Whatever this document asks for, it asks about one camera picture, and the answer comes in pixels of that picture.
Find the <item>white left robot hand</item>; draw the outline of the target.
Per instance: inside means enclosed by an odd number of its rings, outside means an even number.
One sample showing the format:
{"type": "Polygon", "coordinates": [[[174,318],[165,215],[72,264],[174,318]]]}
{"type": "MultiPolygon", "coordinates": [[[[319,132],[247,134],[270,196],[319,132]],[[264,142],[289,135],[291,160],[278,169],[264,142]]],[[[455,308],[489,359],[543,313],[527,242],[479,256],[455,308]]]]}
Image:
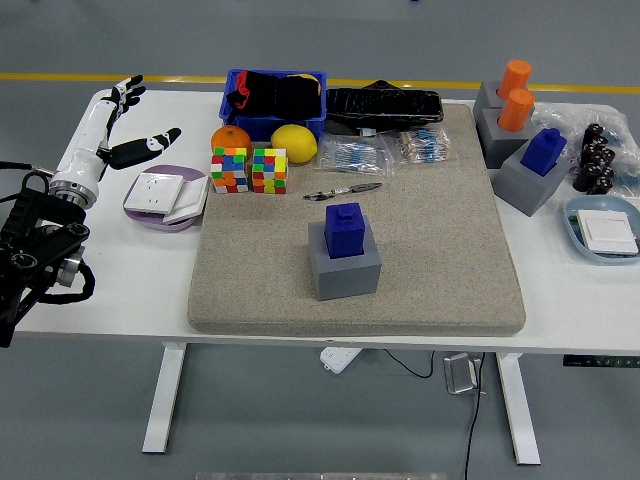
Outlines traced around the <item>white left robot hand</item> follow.
{"type": "Polygon", "coordinates": [[[55,195],[84,194],[96,197],[98,182],[107,167],[129,168],[160,156],[181,135],[179,128],[111,147],[110,135],[117,120],[140,102],[146,88],[136,75],[116,84],[92,108],[76,144],[70,164],[57,172],[50,191],[55,195]]]}

